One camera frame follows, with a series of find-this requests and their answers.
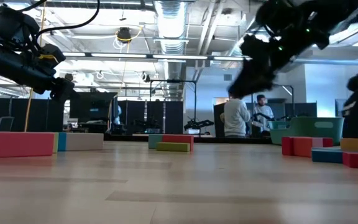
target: wooden floor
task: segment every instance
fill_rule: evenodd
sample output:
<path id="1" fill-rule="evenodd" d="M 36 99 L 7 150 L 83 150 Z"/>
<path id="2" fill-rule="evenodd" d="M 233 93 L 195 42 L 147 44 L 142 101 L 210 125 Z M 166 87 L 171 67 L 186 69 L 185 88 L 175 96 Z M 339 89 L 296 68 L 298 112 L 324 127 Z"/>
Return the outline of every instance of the wooden floor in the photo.
<path id="1" fill-rule="evenodd" d="M 268 145 L 0 159 L 0 224 L 358 224 L 358 169 Z"/>

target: ceiling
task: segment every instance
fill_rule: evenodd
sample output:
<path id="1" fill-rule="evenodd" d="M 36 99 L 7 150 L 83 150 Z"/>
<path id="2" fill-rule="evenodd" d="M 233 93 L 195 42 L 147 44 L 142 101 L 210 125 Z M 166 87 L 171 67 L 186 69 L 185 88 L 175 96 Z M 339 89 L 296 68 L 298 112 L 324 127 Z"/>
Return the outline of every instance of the ceiling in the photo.
<path id="1" fill-rule="evenodd" d="M 29 1 L 0 1 L 6 3 L 14 9 L 22 9 L 29 6 Z M 42 25 L 43 8 L 33 9 L 27 14 L 36 18 L 40 26 L 44 28 L 69 26 L 80 24 L 90 18 L 94 12 L 96 0 L 49 0 L 45 8 L 45 22 Z M 152 10 L 153 2 L 145 1 L 147 10 L 140 11 L 140 1 L 105 1 L 102 0 L 102 9 L 97 18 L 89 25 L 79 29 L 62 30 L 54 32 L 53 35 L 45 34 L 42 36 L 43 43 L 57 45 L 63 52 L 103 52 L 103 53 L 136 53 L 136 54 L 161 54 L 162 41 L 160 38 L 160 27 L 155 11 Z M 261 1 L 251 0 L 224 0 L 214 2 L 214 0 L 197 0 L 188 2 L 186 5 L 186 26 L 184 39 L 186 40 L 183 54 L 201 54 L 200 43 L 204 44 L 201 52 L 206 54 L 225 54 L 238 42 L 244 35 L 247 26 L 255 15 L 256 10 L 261 5 Z M 116 38 L 116 32 L 120 27 L 130 28 L 132 41 L 129 44 L 122 44 Z M 164 33 L 174 33 L 178 27 L 165 26 Z M 203 30 L 208 31 L 204 38 Z M 185 63 L 185 67 L 194 67 L 194 62 L 179 61 L 169 63 Z M 150 86 L 142 80 L 143 74 L 148 74 L 152 79 L 165 80 L 169 78 L 167 72 L 167 62 L 156 61 L 123 61 L 123 60 L 66 60 L 58 65 L 57 75 L 64 77 L 66 73 L 72 73 L 75 77 L 76 85 L 94 85 L 103 91 L 120 91 L 131 89 L 127 95 L 148 95 L 145 90 Z M 9 80 L 0 79 L 0 84 L 12 83 Z M 152 86 L 157 86 L 159 82 L 153 82 Z M 182 97 L 183 88 L 172 88 L 167 83 L 158 85 L 159 89 L 155 96 L 174 95 Z M 3 88 L 6 95 L 23 96 L 23 88 Z"/>

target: cable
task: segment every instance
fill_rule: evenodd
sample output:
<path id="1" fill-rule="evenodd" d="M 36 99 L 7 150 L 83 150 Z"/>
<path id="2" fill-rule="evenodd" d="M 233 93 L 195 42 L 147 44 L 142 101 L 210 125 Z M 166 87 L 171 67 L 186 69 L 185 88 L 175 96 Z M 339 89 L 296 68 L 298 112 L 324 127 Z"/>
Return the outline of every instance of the cable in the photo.
<path id="1" fill-rule="evenodd" d="M 51 27 L 51 28 L 47 28 L 47 29 L 41 30 L 41 31 L 35 36 L 35 38 L 38 39 L 40 35 L 42 35 L 42 34 L 44 34 L 44 33 L 46 33 L 46 32 L 53 31 L 53 30 L 77 29 L 77 28 L 86 26 L 86 25 L 90 24 L 90 23 L 96 18 L 96 16 L 98 16 L 99 10 L 100 10 L 100 0 L 98 0 L 98 6 L 97 6 L 97 8 L 96 8 L 96 12 L 93 14 L 93 16 L 92 16 L 90 19 L 88 19 L 88 21 L 86 21 L 86 22 L 84 22 L 84 23 L 82 23 L 82 24 L 74 25 L 74 26 L 63 26 L 63 27 Z"/>
<path id="2" fill-rule="evenodd" d="M 29 11 L 31 9 L 35 9 L 36 7 L 40 6 L 42 3 L 45 3 L 46 1 L 47 0 L 40 0 L 40 1 L 36 2 L 35 4 L 29 6 L 29 7 L 25 7 L 24 9 L 18 10 L 18 12 L 26 12 L 26 11 Z"/>
<path id="3" fill-rule="evenodd" d="M 128 42 L 127 44 L 127 54 L 129 53 L 129 44 L 130 42 Z M 121 85 L 119 87 L 119 92 L 121 91 L 122 89 L 122 84 L 124 83 L 124 77 L 125 77 L 125 69 L 127 67 L 127 60 L 125 60 L 125 63 L 124 63 L 124 72 L 122 73 L 122 80 L 121 80 Z"/>

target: black curtain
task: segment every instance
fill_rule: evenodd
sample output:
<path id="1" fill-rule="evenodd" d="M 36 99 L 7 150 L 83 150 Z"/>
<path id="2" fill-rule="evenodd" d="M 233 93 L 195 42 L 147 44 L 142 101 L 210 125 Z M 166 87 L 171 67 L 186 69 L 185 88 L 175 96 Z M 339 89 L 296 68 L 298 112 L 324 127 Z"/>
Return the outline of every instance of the black curtain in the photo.
<path id="1" fill-rule="evenodd" d="M 24 131 L 28 99 L 12 99 L 12 131 Z M 60 132 L 63 130 L 64 104 L 53 100 L 31 100 L 27 131 Z"/>
<path id="2" fill-rule="evenodd" d="M 165 102 L 165 134 L 183 134 L 183 102 Z"/>
<path id="3" fill-rule="evenodd" d="M 215 135 L 217 138 L 224 138 L 224 123 L 221 121 L 221 114 L 224 113 L 224 103 L 214 106 Z"/>
<path id="4" fill-rule="evenodd" d="M 147 119 L 156 120 L 160 125 L 162 131 L 164 116 L 164 102 L 163 101 L 151 101 L 147 102 Z"/>
<path id="5" fill-rule="evenodd" d="M 144 121 L 145 102 L 144 101 L 128 101 L 127 104 L 127 134 L 132 135 L 139 130 L 133 122 L 135 120 Z"/>
<path id="6" fill-rule="evenodd" d="M 317 103 L 295 103 L 295 113 L 292 113 L 292 104 L 285 104 L 285 111 L 288 115 L 307 115 L 317 117 Z"/>
<path id="7" fill-rule="evenodd" d="M 121 124 L 127 125 L 127 100 L 118 101 L 118 106 L 121 107 L 121 115 L 119 116 L 119 120 Z"/>
<path id="8" fill-rule="evenodd" d="M 63 131 L 63 115 L 65 110 L 64 103 L 59 103 L 53 100 L 45 102 L 47 104 L 47 124 L 45 131 L 47 132 L 61 132 Z"/>

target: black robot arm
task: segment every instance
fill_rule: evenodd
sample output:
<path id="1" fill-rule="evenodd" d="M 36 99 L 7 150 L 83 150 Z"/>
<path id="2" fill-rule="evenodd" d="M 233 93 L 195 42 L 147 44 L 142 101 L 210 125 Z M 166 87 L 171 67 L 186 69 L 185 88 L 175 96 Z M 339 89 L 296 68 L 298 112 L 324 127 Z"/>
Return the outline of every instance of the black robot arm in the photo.
<path id="1" fill-rule="evenodd" d="M 312 0 L 299 6 L 289 0 L 269 0 L 258 9 L 255 22 L 270 35 L 263 42 L 247 35 L 240 46 L 243 68 L 229 93 L 243 97 L 271 90 L 277 72 L 316 44 L 329 45 L 330 32 L 358 8 L 358 0 Z"/>

